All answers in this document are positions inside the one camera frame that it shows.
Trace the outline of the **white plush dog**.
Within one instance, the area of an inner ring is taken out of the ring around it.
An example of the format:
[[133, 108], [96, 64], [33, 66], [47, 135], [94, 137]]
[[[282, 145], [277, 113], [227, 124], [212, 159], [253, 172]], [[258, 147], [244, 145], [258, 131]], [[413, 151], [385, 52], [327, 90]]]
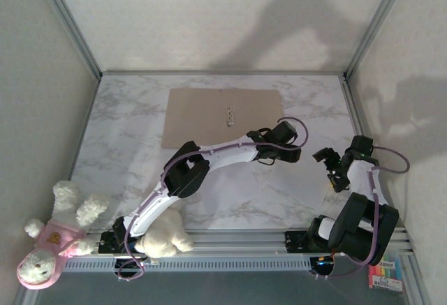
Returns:
[[135, 250], [156, 259], [191, 251], [194, 242], [184, 229], [180, 214], [183, 206], [176, 202], [168, 207], [135, 243]]

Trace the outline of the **left side aluminium frame rail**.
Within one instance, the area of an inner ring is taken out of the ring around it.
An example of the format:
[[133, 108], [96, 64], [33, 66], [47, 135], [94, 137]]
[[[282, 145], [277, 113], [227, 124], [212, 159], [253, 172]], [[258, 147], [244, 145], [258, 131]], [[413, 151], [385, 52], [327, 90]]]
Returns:
[[77, 164], [77, 161], [78, 161], [78, 157], [80, 155], [80, 151], [81, 151], [81, 148], [82, 148], [82, 143], [84, 141], [85, 134], [87, 132], [87, 127], [88, 127], [89, 120], [90, 120], [90, 117], [91, 117], [91, 112], [92, 112], [92, 110], [94, 108], [94, 103], [96, 101], [98, 90], [100, 89], [100, 86], [101, 86], [101, 81], [102, 81], [102, 76], [100, 76], [100, 78], [98, 79], [98, 81], [96, 83], [96, 88], [94, 90], [93, 96], [91, 98], [91, 102], [90, 102], [88, 110], [87, 110], [87, 116], [85, 118], [85, 122], [84, 122], [84, 125], [82, 127], [82, 131], [81, 131], [80, 139], [79, 139], [76, 151], [75, 151], [73, 163], [72, 163], [72, 166], [70, 168], [70, 172], [68, 173], [68, 177], [67, 177], [68, 180], [71, 180], [72, 177], [73, 177], [73, 173], [75, 171], [75, 167], [76, 167], [76, 164]]

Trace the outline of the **plush rabbit in pink hoodie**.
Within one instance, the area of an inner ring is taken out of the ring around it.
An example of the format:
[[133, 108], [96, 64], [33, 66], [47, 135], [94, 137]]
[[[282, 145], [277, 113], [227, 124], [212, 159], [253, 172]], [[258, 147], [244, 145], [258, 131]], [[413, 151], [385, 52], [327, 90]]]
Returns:
[[29, 290], [52, 286], [68, 259], [94, 252], [96, 242], [87, 233], [108, 208], [108, 202], [95, 195], [81, 201], [80, 191], [71, 181], [58, 181], [52, 192], [54, 204], [49, 221], [31, 219], [24, 227], [35, 244], [17, 266], [17, 278]]

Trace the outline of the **brown cardboard folder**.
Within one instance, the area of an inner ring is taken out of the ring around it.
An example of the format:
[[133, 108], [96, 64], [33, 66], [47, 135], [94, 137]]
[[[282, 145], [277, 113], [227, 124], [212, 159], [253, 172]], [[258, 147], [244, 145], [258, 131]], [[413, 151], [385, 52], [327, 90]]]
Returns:
[[[235, 108], [234, 126], [226, 123], [226, 108]], [[236, 140], [249, 131], [273, 128], [282, 117], [277, 90], [171, 89], [161, 146], [178, 149], [193, 140], [209, 146]]]

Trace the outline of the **aluminium frame rail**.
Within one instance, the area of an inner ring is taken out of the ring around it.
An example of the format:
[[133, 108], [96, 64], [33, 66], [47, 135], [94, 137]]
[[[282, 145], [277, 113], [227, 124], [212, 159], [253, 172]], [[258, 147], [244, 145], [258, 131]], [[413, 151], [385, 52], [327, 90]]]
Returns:
[[105, 70], [104, 75], [343, 75], [338, 70]]
[[80, 139], [79, 139], [76, 151], [75, 151], [73, 163], [72, 163], [72, 166], [70, 168], [70, 172], [68, 173], [68, 177], [67, 177], [68, 180], [71, 180], [72, 177], [73, 177], [73, 173], [75, 171], [75, 167], [76, 167], [76, 164], [77, 164], [77, 161], [78, 161], [78, 157], [80, 155], [80, 151], [81, 151], [81, 148], [82, 148], [82, 143], [84, 141], [85, 134], [87, 132], [87, 127], [88, 127], [89, 120], [90, 120], [90, 117], [91, 117], [91, 112], [92, 112], [92, 110], [94, 108], [94, 103], [96, 101], [98, 90], [100, 89], [100, 86], [101, 86], [101, 81], [102, 81], [102, 76], [100, 76], [100, 78], [98, 79], [98, 81], [96, 83], [96, 88], [94, 90], [93, 96], [91, 98], [91, 102], [90, 102], [88, 110], [87, 110], [87, 116], [85, 118], [85, 122], [84, 122], [84, 125], [82, 127], [82, 131], [81, 131]]
[[[356, 100], [353, 97], [351, 85], [346, 80], [344, 73], [339, 76], [339, 81], [354, 132], [363, 134], [368, 133], [366, 119], [361, 116], [359, 111], [360, 108], [357, 106]], [[398, 243], [395, 247], [391, 246], [391, 251], [397, 256], [397, 260], [400, 264], [399, 272], [401, 273], [403, 280], [404, 303], [406, 305], [432, 305], [423, 282], [416, 255], [409, 239]]]

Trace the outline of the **back aluminium frame rail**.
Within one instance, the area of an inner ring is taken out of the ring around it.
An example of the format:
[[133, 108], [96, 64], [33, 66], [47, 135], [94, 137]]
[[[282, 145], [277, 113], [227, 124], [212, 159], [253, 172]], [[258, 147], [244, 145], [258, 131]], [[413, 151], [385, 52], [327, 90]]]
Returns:
[[105, 70], [104, 75], [343, 75], [338, 70]]

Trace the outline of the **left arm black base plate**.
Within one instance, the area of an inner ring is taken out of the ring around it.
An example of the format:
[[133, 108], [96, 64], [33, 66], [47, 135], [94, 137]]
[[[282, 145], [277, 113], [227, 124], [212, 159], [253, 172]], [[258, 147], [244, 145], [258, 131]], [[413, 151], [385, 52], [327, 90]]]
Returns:
[[126, 253], [124, 242], [119, 243], [112, 230], [103, 232], [99, 240], [98, 253], [121, 254]]

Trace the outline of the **pack of coloured highlighters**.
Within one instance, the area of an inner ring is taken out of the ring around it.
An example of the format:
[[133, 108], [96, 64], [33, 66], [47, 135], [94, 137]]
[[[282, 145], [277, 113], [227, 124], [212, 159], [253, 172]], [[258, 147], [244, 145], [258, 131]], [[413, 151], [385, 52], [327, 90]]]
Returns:
[[402, 268], [396, 252], [387, 251], [377, 265], [368, 266], [368, 285], [370, 289], [404, 291]]

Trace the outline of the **aluminium frame post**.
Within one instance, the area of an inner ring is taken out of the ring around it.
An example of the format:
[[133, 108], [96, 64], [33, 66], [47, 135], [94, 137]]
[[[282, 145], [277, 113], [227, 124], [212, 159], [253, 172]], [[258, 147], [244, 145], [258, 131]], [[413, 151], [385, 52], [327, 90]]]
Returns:
[[80, 56], [86, 63], [88, 69], [95, 77], [97, 82], [101, 81], [103, 76], [102, 70], [97, 63], [91, 49], [88, 46], [85, 37], [83, 36], [78, 23], [75, 21], [73, 14], [70, 11], [65, 0], [50, 0], [56, 14], [59, 16], [62, 24], [66, 27], [66, 30], [77, 47]]
[[373, 43], [381, 26], [385, 22], [391, 8], [396, 0], [381, 0], [376, 8], [367, 28], [360, 39], [360, 42], [351, 57], [351, 60], [344, 71], [344, 80], [349, 83], [358, 70], [362, 60], [364, 59], [368, 49]]

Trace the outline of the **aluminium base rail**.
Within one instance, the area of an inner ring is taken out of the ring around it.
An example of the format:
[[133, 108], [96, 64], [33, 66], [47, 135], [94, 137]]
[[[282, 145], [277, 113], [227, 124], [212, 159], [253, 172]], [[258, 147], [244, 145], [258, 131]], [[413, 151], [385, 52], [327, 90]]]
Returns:
[[[96, 241], [96, 247], [92, 257], [116, 257], [129, 258], [125, 253], [105, 252], [98, 247], [101, 243], [102, 230], [94, 230], [89, 236]], [[188, 230], [193, 240], [193, 250], [186, 253], [178, 253], [174, 258], [241, 258], [241, 257], [285, 257], [287, 255], [328, 255], [330, 251], [306, 251], [304, 246], [298, 246], [296, 253], [288, 252], [290, 240], [286, 240], [287, 230]], [[387, 247], [387, 252], [394, 251], [397, 254], [413, 255], [413, 248], [405, 228], [396, 228]]]

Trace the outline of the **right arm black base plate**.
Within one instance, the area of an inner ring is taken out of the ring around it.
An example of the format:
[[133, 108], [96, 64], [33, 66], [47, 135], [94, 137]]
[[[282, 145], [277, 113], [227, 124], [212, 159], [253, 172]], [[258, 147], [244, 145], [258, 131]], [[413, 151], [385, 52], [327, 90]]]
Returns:
[[340, 248], [330, 248], [326, 239], [308, 231], [287, 231], [285, 240], [287, 253], [342, 253]]

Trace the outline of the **right aluminium frame post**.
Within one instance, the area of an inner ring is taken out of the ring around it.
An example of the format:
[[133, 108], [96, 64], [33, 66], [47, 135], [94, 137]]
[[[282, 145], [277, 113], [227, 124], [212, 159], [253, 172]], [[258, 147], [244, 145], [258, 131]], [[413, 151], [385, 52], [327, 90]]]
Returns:
[[362, 60], [364, 59], [368, 49], [373, 43], [381, 26], [385, 22], [391, 8], [396, 0], [381, 0], [376, 8], [367, 28], [360, 39], [360, 42], [351, 57], [351, 60], [344, 71], [344, 80], [349, 83], [358, 70]]

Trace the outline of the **left aluminium frame post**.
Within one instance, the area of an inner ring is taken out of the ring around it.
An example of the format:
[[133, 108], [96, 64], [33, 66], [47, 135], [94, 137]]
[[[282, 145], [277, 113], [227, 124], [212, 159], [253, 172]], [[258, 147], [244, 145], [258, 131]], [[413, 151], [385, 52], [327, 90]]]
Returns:
[[102, 70], [97, 63], [91, 49], [88, 46], [85, 37], [83, 36], [78, 23], [75, 21], [73, 14], [70, 11], [65, 0], [50, 0], [56, 14], [59, 16], [62, 24], [66, 27], [66, 30], [77, 47], [80, 56], [86, 63], [88, 69], [95, 77], [97, 82], [101, 81], [103, 76]]

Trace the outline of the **right side aluminium frame rail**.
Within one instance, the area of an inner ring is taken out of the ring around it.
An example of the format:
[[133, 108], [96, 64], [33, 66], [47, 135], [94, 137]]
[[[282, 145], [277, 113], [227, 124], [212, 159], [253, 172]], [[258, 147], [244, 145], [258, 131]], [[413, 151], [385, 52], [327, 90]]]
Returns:
[[[366, 119], [361, 116], [359, 111], [360, 108], [357, 106], [356, 100], [353, 97], [351, 85], [346, 80], [344, 73], [339, 76], [339, 81], [354, 132], [363, 134], [368, 133]], [[397, 256], [397, 260], [400, 264], [399, 272], [401, 273], [403, 280], [404, 303], [406, 305], [432, 305], [423, 282], [416, 255], [409, 239], [398, 243], [395, 247], [391, 246], [391, 251]]]

